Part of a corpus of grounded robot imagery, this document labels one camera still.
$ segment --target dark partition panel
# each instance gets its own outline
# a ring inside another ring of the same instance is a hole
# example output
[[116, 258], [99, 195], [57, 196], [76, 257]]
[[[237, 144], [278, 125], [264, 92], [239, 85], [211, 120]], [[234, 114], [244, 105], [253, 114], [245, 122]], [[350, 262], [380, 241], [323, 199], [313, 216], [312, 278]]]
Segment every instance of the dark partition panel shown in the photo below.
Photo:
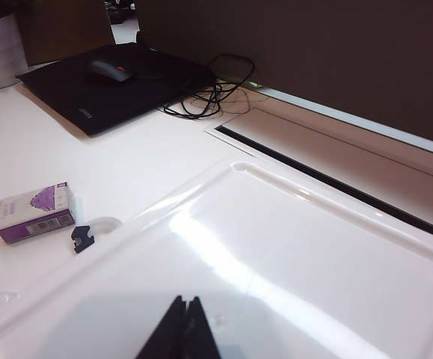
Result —
[[16, 13], [16, 20], [29, 65], [114, 43], [102, 0], [36, 0]]
[[141, 0], [150, 47], [433, 140], [433, 1]]

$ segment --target gray wall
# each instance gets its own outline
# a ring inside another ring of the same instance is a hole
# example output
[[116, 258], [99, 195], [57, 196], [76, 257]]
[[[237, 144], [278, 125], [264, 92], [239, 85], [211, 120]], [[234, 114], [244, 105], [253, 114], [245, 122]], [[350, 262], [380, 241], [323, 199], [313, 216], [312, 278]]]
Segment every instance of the gray wall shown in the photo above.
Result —
[[433, 1], [144, 0], [138, 20], [154, 49], [245, 55], [262, 85], [433, 140]]

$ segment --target black laptop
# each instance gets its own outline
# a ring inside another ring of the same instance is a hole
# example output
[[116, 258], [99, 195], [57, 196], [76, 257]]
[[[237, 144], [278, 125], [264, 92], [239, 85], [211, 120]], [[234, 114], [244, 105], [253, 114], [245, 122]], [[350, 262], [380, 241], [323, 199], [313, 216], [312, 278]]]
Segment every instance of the black laptop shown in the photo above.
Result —
[[[118, 64], [136, 75], [125, 82], [93, 76], [87, 69], [95, 60]], [[138, 43], [103, 46], [17, 77], [89, 136], [181, 100], [215, 81], [205, 66]]]

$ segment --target barcode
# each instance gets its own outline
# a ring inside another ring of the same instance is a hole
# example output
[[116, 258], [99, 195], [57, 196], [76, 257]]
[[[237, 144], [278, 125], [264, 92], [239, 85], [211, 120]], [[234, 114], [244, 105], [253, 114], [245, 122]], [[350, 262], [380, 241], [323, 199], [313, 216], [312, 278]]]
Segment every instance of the barcode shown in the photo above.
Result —
[[61, 215], [60, 217], [58, 217], [58, 220], [63, 225], [73, 223], [73, 218], [71, 217], [71, 215]]
[[59, 228], [60, 222], [58, 221], [58, 218], [52, 218], [48, 221], [38, 222], [36, 224], [32, 224], [31, 226], [27, 226], [27, 231], [30, 234], [38, 234], [42, 232], [46, 232], [48, 230], [54, 230], [55, 228]]

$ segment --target white plastic tray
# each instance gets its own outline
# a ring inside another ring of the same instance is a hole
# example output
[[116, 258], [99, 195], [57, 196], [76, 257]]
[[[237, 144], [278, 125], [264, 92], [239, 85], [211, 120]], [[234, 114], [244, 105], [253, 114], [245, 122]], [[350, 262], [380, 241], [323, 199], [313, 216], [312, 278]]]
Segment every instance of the white plastic tray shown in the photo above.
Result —
[[200, 296], [225, 359], [433, 358], [433, 236], [249, 158], [6, 304], [0, 358], [134, 358], [177, 295]]

